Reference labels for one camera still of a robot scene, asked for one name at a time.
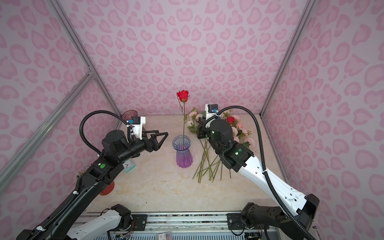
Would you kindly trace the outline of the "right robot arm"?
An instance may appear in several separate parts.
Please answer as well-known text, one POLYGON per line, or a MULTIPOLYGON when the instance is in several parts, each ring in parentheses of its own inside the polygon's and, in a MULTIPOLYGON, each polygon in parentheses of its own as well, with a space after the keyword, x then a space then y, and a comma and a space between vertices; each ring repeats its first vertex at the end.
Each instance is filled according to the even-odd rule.
POLYGON ((241 212, 240 222, 245 229, 258 225, 281 229, 293 240, 312 240, 309 229, 320 200, 313 194, 305 195, 288 185, 247 147, 235 141, 232 127, 226 120, 214 119, 209 127, 201 124, 199 139, 206 138, 223 165, 255 183, 278 204, 276 207, 248 203, 241 212))

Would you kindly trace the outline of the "purple gradient glass vase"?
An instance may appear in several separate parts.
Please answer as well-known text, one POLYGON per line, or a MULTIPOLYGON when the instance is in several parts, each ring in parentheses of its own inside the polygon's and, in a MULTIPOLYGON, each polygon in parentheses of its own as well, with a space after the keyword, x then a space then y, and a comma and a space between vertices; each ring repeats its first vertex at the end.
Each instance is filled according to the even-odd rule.
POLYGON ((180 135, 174 138, 172 146, 176 150, 176 163, 182 168, 189 168, 193 163, 193 156, 190 151, 191 139, 188 136, 180 135))

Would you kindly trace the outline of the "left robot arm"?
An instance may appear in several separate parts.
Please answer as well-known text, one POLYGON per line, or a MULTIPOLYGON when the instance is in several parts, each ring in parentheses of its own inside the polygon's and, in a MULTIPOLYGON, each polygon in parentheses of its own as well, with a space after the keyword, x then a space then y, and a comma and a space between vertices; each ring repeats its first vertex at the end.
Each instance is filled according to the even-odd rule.
POLYGON ((120 228, 126 230, 132 225, 130 211, 114 206, 103 216, 78 228, 73 225, 90 203, 109 186, 124 170, 124 162, 138 157, 140 153, 160 149, 168 133, 150 131, 129 143, 121 130, 109 132, 102 141, 104 147, 100 156, 77 180, 72 193, 43 222, 33 230, 23 230, 18 240, 92 240, 104 232, 120 228))

